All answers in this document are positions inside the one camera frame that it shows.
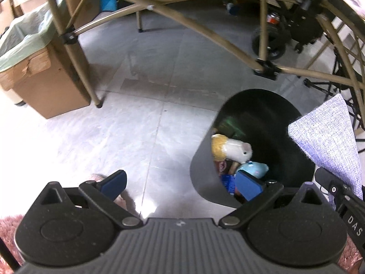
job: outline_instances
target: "triangular hole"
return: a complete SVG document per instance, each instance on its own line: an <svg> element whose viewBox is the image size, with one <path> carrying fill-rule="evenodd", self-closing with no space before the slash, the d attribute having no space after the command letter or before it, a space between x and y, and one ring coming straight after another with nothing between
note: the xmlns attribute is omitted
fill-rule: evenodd
<svg viewBox="0 0 365 274"><path fill-rule="evenodd" d="M50 188L46 196L43 198L41 205L57 204L61 202L62 200L59 197L57 190Z"/></svg>
<svg viewBox="0 0 365 274"><path fill-rule="evenodd" d="M312 189L307 190L302 200L302 203L322 205L321 199L318 197L317 193Z"/></svg>

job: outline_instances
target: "black trash can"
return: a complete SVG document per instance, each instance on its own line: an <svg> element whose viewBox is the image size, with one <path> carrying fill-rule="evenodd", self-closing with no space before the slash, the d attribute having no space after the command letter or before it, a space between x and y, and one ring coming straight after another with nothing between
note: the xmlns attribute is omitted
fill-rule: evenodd
<svg viewBox="0 0 365 274"><path fill-rule="evenodd" d="M285 187L297 188L311 181L315 165L288 135L288 125L299 117L301 114L288 100L268 90L249 89L231 97L192 159L190 177L196 191L213 203L241 206L222 185L216 171L211 149L213 129L251 144L251 160L269 166L261 180L275 179Z"/></svg>

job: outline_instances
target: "waste bin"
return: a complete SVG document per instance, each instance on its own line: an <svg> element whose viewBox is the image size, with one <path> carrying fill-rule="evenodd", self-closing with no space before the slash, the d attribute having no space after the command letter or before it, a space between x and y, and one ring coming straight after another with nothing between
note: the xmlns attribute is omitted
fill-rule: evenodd
<svg viewBox="0 0 365 274"><path fill-rule="evenodd" d="M286 187L298 188L311 181L315 165L287 131L288 125L299 117L301 114L288 100L268 90L249 89L231 97L192 159L190 177L196 191L208 201L233 208L241 206L222 185L214 164L211 135L217 131L251 144L251 160L269 166L261 180L274 179Z"/></svg>
<svg viewBox="0 0 365 274"><path fill-rule="evenodd" d="M57 3L67 19L65 0ZM87 70L86 58L80 59ZM90 105L47 3L14 19L1 37L0 85L5 91L12 89L45 118Z"/></svg>

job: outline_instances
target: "gray textured cloth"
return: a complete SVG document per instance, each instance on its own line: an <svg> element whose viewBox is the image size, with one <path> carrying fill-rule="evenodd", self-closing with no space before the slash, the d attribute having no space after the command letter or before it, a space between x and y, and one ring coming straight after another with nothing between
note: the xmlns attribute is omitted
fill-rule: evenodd
<svg viewBox="0 0 365 274"><path fill-rule="evenodd" d="M290 124L288 133L317 166L342 179L362 199L360 160L341 94Z"/></svg>

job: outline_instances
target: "black plastic joint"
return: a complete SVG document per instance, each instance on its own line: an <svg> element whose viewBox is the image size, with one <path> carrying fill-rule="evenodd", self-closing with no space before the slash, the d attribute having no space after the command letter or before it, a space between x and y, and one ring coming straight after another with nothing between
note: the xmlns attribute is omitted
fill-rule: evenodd
<svg viewBox="0 0 365 274"><path fill-rule="evenodd" d="M75 27L72 25L71 27L69 27L66 30L66 32L64 34L60 35L60 38L61 38L63 44L70 45L70 44L77 43L78 36L76 36L74 34L74 31L75 31Z"/></svg>
<svg viewBox="0 0 365 274"><path fill-rule="evenodd" d="M276 65L274 65L270 61L263 61L260 59L257 59L256 62L258 62L262 67L262 71L253 70L253 73L255 75L265 77L271 80L276 80L279 73L281 73L281 69L279 69Z"/></svg>

